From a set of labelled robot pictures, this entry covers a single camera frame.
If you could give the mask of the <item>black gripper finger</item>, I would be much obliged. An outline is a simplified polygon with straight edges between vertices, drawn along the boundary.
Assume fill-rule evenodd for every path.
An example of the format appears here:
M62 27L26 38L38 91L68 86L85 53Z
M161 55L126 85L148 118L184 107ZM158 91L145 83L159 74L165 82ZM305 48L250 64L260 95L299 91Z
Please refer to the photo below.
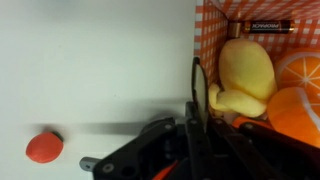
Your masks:
M186 103L188 141L194 145L207 143L208 112L208 86L204 69L200 59L195 57L191 70L192 100Z

